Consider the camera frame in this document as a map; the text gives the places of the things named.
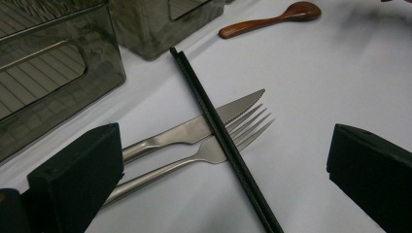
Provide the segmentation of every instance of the fork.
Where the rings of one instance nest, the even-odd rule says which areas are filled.
[[[233,142],[235,143],[237,149],[242,151],[245,147],[247,147],[251,142],[253,142],[267,127],[275,120],[271,119],[265,125],[261,127],[258,131],[252,134],[250,137],[246,138],[250,133],[252,133],[264,120],[266,120],[270,114],[267,114],[263,117],[260,121],[252,125],[249,129],[246,129],[250,126],[266,109],[263,109],[259,113],[257,113],[253,118],[248,120],[242,126],[238,127],[241,123],[243,123],[247,118],[249,118],[258,108],[261,107],[261,104],[256,106],[254,109],[250,110],[242,117],[231,123],[226,129],[229,132],[230,137],[232,138]],[[128,182],[119,184],[113,192],[110,194],[106,202],[103,204],[102,208],[105,208],[114,202],[120,200],[121,198],[127,196],[128,194],[132,193],[133,191],[149,184],[151,182],[156,181],[157,179],[176,171],[182,167],[185,167],[193,162],[208,162],[211,164],[218,164],[227,161],[227,158],[219,145],[218,140],[216,137],[211,136],[206,139],[199,148],[199,151],[192,156],[183,158],[176,162],[170,163],[165,165],[161,168],[155,169],[149,173],[146,173],[140,177],[137,177],[133,180]]]

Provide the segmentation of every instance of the gray translucent container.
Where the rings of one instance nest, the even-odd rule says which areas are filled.
[[[154,60],[221,16],[224,0],[113,0],[109,9],[119,44]]]
[[[0,0],[0,163],[125,73],[104,0]]]

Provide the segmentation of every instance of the black chopstick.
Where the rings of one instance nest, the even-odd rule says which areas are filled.
[[[257,216],[263,224],[266,232],[283,233],[278,220],[273,215],[272,210],[264,199],[263,194],[258,188],[258,184],[255,182],[255,179],[253,178],[245,161],[240,155],[239,150],[234,145],[232,139],[230,138],[230,135],[227,133],[227,130],[224,127],[221,118],[219,117],[206,91],[204,90],[202,84],[191,68],[185,54],[182,51],[177,53],[175,48],[171,48],[170,52],[175,58],[176,63],[179,66],[183,76],[185,77],[200,108],[202,109],[203,114],[206,116],[206,120],[208,121],[212,132],[221,145],[230,164],[232,165],[232,168],[234,169],[239,182],[242,184],[242,187],[246,192],[249,201],[254,207],[255,212],[257,213]]]

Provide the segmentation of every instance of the white tablecloth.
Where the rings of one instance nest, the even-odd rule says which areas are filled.
[[[328,179],[335,123],[412,151],[412,4],[316,0],[320,19],[286,22],[233,39],[220,28],[280,15],[293,1],[235,0],[176,46],[215,106],[261,88],[276,121],[242,155],[288,233],[384,232]],[[120,48],[126,83],[0,167],[0,187],[26,175],[89,129],[120,124],[124,147],[200,114],[169,52],[145,61]],[[125,168],[123,181],[197,151],[177,145]],[[261,232],[229,163],[198,163],[103,210],[88,233]]]

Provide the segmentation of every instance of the knife blade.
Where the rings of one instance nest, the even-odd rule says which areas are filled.
[[[258,101],[263,95],[263,92],[264,89],[258,90],[217,108],[216,111],[222,122],[228,124],[245,113]],[[205,117],[198,116],[123,149],[123,162],[127,164],[137,158],[172,144],[195,144],[211,134],[212,130],[209,128]]]

